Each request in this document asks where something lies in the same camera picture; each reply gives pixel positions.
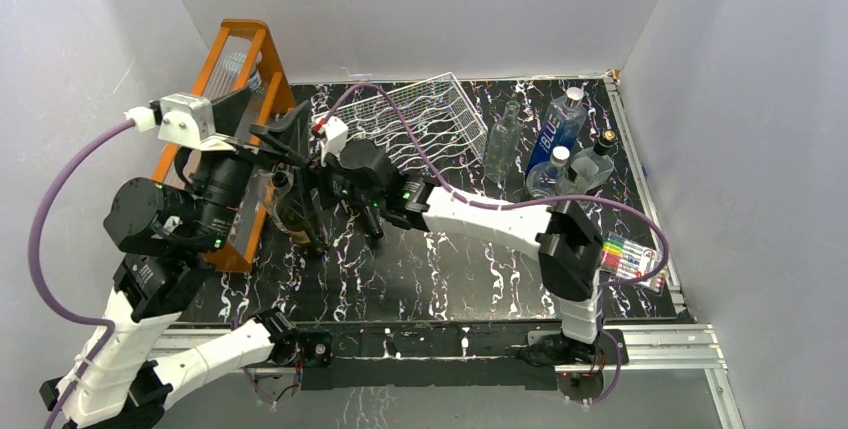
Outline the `dark wine bottle brown label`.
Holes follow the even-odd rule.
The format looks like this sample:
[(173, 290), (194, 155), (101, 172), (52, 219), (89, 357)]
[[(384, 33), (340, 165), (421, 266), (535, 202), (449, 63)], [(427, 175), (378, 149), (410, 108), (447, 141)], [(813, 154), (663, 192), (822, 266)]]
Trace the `dark wine bottle brown label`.
[(312, 256), (327, 250), (327, 233), (314, 197), (295, 185), (295, 173), (277, 169), (272, 173), (268, 215), (294, 245)]

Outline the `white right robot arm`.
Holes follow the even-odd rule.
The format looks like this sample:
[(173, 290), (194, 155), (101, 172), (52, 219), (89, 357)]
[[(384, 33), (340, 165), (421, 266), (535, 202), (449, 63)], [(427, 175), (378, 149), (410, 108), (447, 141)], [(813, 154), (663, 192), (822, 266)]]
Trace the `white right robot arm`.
[(599, 266), (603, 237), (572, 201), (527, 205), (475, 197), (400, 172), (367, 139), (319, 140), (319, 180), (330, 195), (363, 212), (365, 230), (383, 222), (403, 230), (449, 233), (515, 250), (536, 263), (556, 304), (561, 329), (532, 337), (519, 355), (534, 365), (595, 363), (603, 348)]

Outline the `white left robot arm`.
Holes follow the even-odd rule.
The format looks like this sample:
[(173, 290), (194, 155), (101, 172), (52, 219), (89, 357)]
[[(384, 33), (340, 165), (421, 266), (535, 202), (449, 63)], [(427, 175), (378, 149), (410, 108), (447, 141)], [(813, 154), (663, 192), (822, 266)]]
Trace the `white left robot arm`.
[[(257, 364), (305, 364), (305, 335), (277, 309), (191, 349), (151, 356), (161, 335), (214, 275), (212, 257), (224, 249), (251, 175), (267, 159), (236, 135), (251, 99), (250, 88), (242, 87), (215, 99), (176, 93), (132, 108), (81, 149), (47, 190), (29, 234), (30, 275), (56, 314), (93, 328), (68, 373), (40, 387), (48, 426), (63, 417), (69, 428), (151, 428), (179, 400), (226, 374)], [(120, 187), (104, 228), (123, 258), (104, 313), (83, 316), (63, 306), (46, 284), (40, 260), (44, 225), (72, 173), (130, 129), (156, 130), (177, 145), (177, 169), (192, 152), (200, 153), (199, 166), (182, 187), (145, 177)]]

